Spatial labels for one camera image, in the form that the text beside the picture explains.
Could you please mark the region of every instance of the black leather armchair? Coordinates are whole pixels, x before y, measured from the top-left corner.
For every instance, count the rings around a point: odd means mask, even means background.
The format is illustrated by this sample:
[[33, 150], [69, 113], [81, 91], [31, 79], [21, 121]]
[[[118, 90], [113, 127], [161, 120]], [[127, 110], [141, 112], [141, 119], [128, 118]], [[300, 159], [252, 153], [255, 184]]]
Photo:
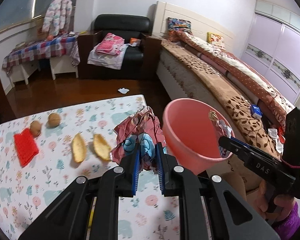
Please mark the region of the black leather armchair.
[[[122, 68], [114, 70], [102, 66], [87, 64], [90, 51], [108, 34], [113, 33], [124, 38], [141, 39], [140, 47], [128, 47]], [[161, 40], [150, 36], [151, 23], [147, 17], [119, 14], [101, 14], [94, 24], [93, 33], [78, 37], [81, 79], [151, 79], [159, 62]]]

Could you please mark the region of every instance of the silver screw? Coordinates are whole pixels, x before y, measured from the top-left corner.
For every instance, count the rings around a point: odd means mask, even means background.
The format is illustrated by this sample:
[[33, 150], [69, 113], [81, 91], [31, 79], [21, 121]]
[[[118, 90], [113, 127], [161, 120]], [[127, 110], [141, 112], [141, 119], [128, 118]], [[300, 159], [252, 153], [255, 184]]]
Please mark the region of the silver screw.
[[221, 177], [219, 175], [213, 175], [211, 179], [212, 181], [217, 183], [221, 181]]
[[83, 184], [86, 182], [86, 178], [83, 176], [77, 177], [77, 179], [75, 180], [78, 184]]
[[185, 170], [182, 166], [175, 166], [173, 169], [175, 172], [179, 172], [179, 173], [181, 173]]
[[122, 173], [122, 172], [123, 172], [123, 168], [120, 167], [120, 166], [118, 166], [118, 167], [115, 167], [115, 168], [113, 169], [113, 171], [114, 171], [115, 173]]

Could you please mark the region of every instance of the plastic bucket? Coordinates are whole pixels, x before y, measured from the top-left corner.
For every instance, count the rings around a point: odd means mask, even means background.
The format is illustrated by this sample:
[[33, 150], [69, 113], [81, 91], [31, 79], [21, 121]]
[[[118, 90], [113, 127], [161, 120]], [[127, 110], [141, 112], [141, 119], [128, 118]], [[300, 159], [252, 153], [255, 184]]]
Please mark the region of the plastic bucket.
[[171, 101], [163, 112], [162, 130], [169, 149], [180, 165], [196, 175], [226, 160], [220, 157], [218, 138], [208, 117], [211, 110], [230, 126], [213, 107], [190, 98]]

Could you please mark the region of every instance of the wooden floor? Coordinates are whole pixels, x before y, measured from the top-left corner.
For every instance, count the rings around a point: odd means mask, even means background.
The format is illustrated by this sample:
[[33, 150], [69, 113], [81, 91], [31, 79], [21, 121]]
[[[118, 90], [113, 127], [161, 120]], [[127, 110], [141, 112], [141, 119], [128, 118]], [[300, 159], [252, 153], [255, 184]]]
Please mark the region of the wooden floor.
[[[130, 91], [123, 95], [119, 88]], [[146, 103], [162, 123], [162, 113], [170, 98], [159, 79], [139, 80], [80, 80], [74, 73], [57, 74], [52, 79], [49, 68], [34, 72], [29, 84], [17, 82], [7, 98], [17, 118], [81, 103], [97, 100], [144, 95]]]

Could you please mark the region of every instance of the blue tissue pack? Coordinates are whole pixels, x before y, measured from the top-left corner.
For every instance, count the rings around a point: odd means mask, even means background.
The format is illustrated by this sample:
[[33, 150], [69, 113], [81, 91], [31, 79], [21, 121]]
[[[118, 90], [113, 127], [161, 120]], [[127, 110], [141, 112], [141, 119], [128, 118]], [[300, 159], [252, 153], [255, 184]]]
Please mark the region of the blue tissue pack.
[[251, 116], [253, 118], [256, 118], [256, 119], [261, 119], [262, 117], [262, 112], [260, 110], [259, 107], [257, 107], [256, 105], [251, 105], [250, 106], [250, 111], [251, 111]]

